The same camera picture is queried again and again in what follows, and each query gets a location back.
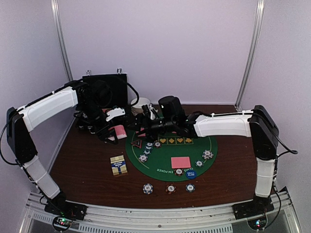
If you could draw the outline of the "dealt red card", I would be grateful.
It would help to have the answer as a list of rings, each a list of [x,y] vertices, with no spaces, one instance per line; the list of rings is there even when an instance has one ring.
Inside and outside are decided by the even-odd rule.
[[[190,168],[191,167],[190,158],[189,157],[172,157],[171,167],[173,169]]]
[[[137,137],[145,137],[145,136],[146,136],[146,133],[145,133],[144,131],[136,132],[136,136],[137,136]]]

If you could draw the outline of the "pink backed card deck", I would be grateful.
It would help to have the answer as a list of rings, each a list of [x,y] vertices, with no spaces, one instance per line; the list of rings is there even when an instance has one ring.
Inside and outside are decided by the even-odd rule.
[[[127,137],[126,130],[123,125],[117,125],[110,128],[110,130],[114,129],[117,139],[123,139]]]

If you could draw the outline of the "single blue chip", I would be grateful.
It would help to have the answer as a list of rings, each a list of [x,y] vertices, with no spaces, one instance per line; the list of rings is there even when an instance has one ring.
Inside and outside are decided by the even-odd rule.
[[[195,166],[196,167],[202,167],[204,165],[204,163],[203,163],[203,161],[201,161],[201,160],[197,160],[196,162],[195,162]]]

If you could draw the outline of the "blue small blind button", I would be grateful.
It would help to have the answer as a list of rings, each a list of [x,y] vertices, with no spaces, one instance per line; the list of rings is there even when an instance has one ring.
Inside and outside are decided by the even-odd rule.
[[[197,177],[197,172],[195,170],[188,170],[186,171],[185,175],[188,179],[192,180]]]

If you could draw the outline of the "blue white chip stack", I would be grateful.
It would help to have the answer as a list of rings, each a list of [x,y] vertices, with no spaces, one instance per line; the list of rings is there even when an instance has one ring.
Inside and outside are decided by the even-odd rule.
[[[153,188],[152,184],[146,183],[146,184],[143,185],[142,190],[143,190],[144,194],[149,195],[149,194],[151,194],[153,192],[154,188]]]

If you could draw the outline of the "dark blue green chip stack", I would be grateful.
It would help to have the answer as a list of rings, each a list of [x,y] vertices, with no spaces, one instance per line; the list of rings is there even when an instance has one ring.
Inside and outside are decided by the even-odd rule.
[[[191,184],[191,183],[189,183],[189,184],[187,184],[186,185],[186,191],[187,192],[193,192],[193,191],[195,191],[195,185],[194,184]]]

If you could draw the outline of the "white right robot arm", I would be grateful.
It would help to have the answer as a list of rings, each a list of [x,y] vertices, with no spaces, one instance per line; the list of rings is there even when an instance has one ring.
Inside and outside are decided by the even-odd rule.
[[[199,138],[207,136],[250,137],[257,160],[257,183],[255,199],[249,203],[253,214],[260,214],[267,206],[274,180],[277,159],[278,127],[266,109],[257,105],[252,110],[227,114],[204,114],[197,111],[186,115],[183,109],[161,108],[162,116],[150,119],[148,113],[136,115],[128,127],[145,133],[154,141],[160,134],[176,132],[183,137]]]

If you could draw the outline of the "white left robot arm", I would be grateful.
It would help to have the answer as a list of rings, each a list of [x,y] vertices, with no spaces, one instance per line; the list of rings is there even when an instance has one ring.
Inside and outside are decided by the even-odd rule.
[[[88,124],[102,141],[116,137],[112,121],[125,114],[125,110],[119,107],[104,113],[96,102],[92,87],[83,81],[71,81],[27,105],[12,107],[7,111],[7,143],[16,157],[17,165],[47,198],[52,199],[51,208],[60,216],[70,211],[70,205],[57,197],[61,189],[41,163],[34,135],[37,128],[73,108],[86,115]]]

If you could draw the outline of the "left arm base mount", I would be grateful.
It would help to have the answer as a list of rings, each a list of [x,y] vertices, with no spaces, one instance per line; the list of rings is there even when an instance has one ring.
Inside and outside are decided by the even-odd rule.
[[[87,206],[67,201],[66,194],[60,191],[55,198],[47,199],[44,211],[71,220],[84,220]]]

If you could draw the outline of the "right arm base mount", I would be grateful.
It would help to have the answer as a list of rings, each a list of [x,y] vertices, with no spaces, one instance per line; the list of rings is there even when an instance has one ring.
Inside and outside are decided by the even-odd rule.
[[[257,215],[264,215],[266,212],[273,211],[274,206],[270,195],[265,198],[254,194],[252,200],[234,204],[232,209],[235,219],[238,220]]]

